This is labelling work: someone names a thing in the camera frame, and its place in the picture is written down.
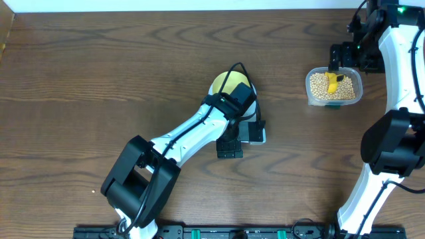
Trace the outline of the yellow plastic scoop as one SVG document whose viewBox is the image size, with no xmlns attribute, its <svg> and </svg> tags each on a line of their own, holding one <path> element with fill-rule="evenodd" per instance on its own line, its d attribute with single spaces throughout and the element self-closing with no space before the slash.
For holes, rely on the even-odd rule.
<svg viewBox="0 0 425 239">
<path fill-rule="evenodd" d="M 337 88 L 338 88 L 338 81 L 336 81 L 336 75 L 337 74 L 332 73 L 332 72 L 326 72 L 325 75 L 326 75 L 326 77 L 328 78 L 328 81 L 329 81 L 327 93 L 328 94 L 334 94 L 337 91 Z"/>
</svg>

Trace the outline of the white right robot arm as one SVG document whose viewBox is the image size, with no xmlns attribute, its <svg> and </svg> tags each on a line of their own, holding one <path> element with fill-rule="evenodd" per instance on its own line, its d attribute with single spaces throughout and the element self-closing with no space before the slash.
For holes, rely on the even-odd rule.
<svg viewBox="0 0 425 239">
<path fill-rule="evenodd" d="M 372 238 L 373 221 L 396 187 L 424 166 L 424 4 L 363 1 L 366 21 L 355 13 L 347 26 L 351 42 L 330 48 L 328 69 L 356 67 L 386 78 L 386 111 L 361 140 L 363 168 L 336 221 L 323 238 Z"/>
</svg>

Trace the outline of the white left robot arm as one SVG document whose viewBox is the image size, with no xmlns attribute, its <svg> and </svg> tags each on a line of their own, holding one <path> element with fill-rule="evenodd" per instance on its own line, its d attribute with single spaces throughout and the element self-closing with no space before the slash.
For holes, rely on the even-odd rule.
<svg viewBox="0 0 425 239">
<path fill-rule="evenodd" d="M 173 131 L 151 140 L 129 140 L 101 186 L 120 216 L 123 238 L 152 238 L 181 167 L 210 142 L 219 159 L 241 158 L 243 143 L 265 142 L 254 92 L 207 95 L 198 112 Z"/>
</svg>

